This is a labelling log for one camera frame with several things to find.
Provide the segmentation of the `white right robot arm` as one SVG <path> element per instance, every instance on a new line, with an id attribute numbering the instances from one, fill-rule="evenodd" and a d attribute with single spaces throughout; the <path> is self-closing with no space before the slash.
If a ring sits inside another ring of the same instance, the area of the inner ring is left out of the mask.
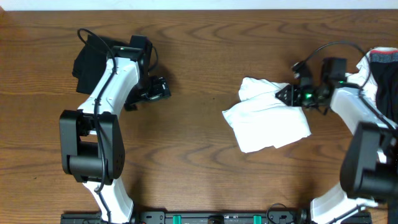
<path id="1" fill-rule="evenodd" d="M 397 198 L 397 125 L 380 114 L 362 89 L 343 81 L 319 88 L 287 85 L 275 97 L 287 106 L 328 106 L 353 138 L 340 181 L 292 214 L 294 223 L 371 223 L 367 208 Z"/>

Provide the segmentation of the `white printed t-shirt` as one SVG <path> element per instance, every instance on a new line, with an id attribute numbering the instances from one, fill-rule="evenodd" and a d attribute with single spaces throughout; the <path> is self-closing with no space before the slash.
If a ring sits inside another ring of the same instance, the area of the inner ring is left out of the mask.
<path id="1" fill-rule="evenodd" d="M 272 146 L 277 149 L 312 134 L 301 107 L 287 106 L 275 97 L 287 86 L 265 79 L 243 78 L 238 91 L 240 102 L 222 112 L 242 152 Z"/>

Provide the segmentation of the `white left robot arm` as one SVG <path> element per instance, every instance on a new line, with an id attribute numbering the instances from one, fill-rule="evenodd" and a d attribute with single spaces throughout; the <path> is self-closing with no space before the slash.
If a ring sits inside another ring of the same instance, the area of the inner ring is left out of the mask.
<path id="1" fill-rule="evenodd" d="M 170 95 L 165 79 L 149 76 L 153 49 L 113 47 L 88 99 L 60 116 L 62 167 L 93 195 L 98 213 L 63 214 L 61 223 L 134 223 L 134 202 L 121 174 L 125 148 L 122 110 Z"/>

